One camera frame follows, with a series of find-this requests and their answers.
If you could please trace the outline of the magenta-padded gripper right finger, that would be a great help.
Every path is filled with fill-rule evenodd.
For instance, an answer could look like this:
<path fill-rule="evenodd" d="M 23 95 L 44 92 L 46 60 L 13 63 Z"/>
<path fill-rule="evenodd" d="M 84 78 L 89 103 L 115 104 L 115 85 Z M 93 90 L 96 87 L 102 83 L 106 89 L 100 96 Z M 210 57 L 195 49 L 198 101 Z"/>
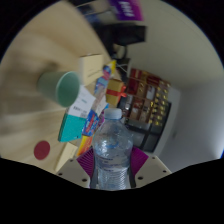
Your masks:
<path fill-rule="evenodd" d="M 171 171 L 157 156 L 148 156 L 137 147 L 132 149 L 129 172 L 132 188 L 144 187 L 170 174 Z"/>

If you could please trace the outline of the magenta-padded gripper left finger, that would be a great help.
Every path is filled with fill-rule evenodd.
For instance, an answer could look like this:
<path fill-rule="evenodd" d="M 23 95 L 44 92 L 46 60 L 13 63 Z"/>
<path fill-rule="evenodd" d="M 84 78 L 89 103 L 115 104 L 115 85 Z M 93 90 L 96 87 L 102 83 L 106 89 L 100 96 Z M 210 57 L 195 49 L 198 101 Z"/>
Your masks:
<path fill-rule="evenodd" d="M 58 171 L 57 176 L 80 187 L 90 188 L 94 175 L 94 152 L 90 147 L 77 158 L 69 159 Z"/>

